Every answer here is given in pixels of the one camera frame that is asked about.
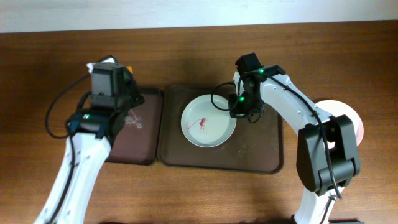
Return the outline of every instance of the white arm segment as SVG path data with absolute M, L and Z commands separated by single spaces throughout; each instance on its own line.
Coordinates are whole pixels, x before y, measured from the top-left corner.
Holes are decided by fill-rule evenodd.
M 83 223 L 98 172 L 111 151 L 109 141 L 106 138 L 96 139 L 95 134 L 77 133 L 72 137 L 72 141 L 75 149 L 75 169 L 63 205 L 54 220 L 54 223 L 58 224 Z M 68 179 L 71 161 L 72 149 L 68 138 L 60 171 L 35 224 L 46 223 L 51 219 Z
M 235 86 L 238 86 L 239 73 L 235 72 L 234 81 Z M 318 116 L 322 123 L 329 121 L 329 117 L 332 116 L 331 113 L 322 110 L 317 107 L 308 97 L 306 97 L 294 84 L 290 81 L 288 75 L 274 75 L 276 80 L 289 86 L 293 91 L 300 94 L 308 104 L 318 113 Z M 240 93 L 244 91 L 243 83 L 241 82 Z M 260 84 L 260 94 L 261 99 L 264 103 L 267 103 L 273 107 L 292 127 L 294 132 L 298 135 L 299 130 L 304 128 L 307 124 L 318 124 L 317 120 L 312 116 L 311 112 L 305 106 L 305 104 L 293 95 L 293 93 L 288 90 L 284 90 L 282 86 L 267 79 Z M 322 220 L 323 214 L 325 212 L 325 207 L 329 196 L 336 194 L 335 190 L 329 190 L 325 195 L 318 196 L 316 193 L 311 192 L 304 188 L 304 194 L 301 202 L 300 208 L 295 213 L 295 221 L 297 224 L 319 224 Z M 333 208 L 335 201 L 332 201 L 328 214 L 325 218 L 324 223 L 328 223 L 328 217 Z

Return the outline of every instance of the plate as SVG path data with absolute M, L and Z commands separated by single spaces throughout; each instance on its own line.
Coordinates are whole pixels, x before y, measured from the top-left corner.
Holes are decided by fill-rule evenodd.
M 356 138 L 356 145 L 358 146 L 363 138 L 364 128 L 363 123 L 357 112 L 352 109 L 347 104 L 336 101 L 336 100 L 323 100 L 315 105 L 319 106 L 324 111 L 331 113 L 333 116 L 338 117 L 341 115 L 347 115 L 349 119 L 352 120 L 354 124 L 354 131 L 355 131 L 355 138 Z M 335 143 L 328 143 L 329 147 L 334 147 Z
M 228 101 L 213 95 L 215 105 L 228 108 Z M 221 111 L 213 106 L 210 94 L 192 100 L 181 117 L 182 133 L 192 144 L 199 147 L 214 147 L 225 142 L 234 132 L 236 118 L 229 111 Z

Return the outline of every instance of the wooden table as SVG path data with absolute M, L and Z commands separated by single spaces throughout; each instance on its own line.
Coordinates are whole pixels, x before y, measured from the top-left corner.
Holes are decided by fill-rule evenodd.
M 278 63 L 312 100 L 352 106 L 363 120 L 361 173 L 331 218 L 398 222 L 398 22 L 280 24 L 182 29 L 0 34 L 0 222 L 32 223 L 57 176 L 65 140 L 44 129 L 50 102 L 86 74 L 85 63 L 113 54 L 140 86 L 216 85 L 232 79 L 240 55 Z M 56 105 L 54 132 L 85 81 Z M 289 218 L 303 185 L 297 137 L 284 125 L 285 167 L 276 175 L 105 164 L 85 223 L 239 223 Z

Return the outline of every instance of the white plate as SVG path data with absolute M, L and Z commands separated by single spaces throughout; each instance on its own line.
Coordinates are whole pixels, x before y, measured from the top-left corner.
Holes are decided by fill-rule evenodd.
M 228 108 L 228 101 L 213 95 L 214 103 L 220 108 Z M 200 147 L 214 147 L 225 142 L 234 132 L 236 118 L 229 111 L 221 111 L 211 104 L 210 94 L 192 100 L 181 117 L 182 133 L 188 141 Z
M 361 143 L 364 134 L 363 123 L 361 118 L 359 117 L 357 112 L 355 112 L 354 109 L 352 109 L 347 104 L 336 100 L 323 100 L 316 103 L 316 105 L 319 106 L 324 111 L 327 111 L 336 117 L 341 116 L 343 114 L 347 115 L 347 117 L 351 119 L 354 124 L 356 145 L 358 146 Z M 328 146 L 334 147 L 335 143 L 329 142 Z

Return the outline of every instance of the white background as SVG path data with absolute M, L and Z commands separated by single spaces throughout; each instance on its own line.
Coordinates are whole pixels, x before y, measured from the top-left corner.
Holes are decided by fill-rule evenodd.
M 0 32 L 398 19 L 398 0 L 0 0 Z

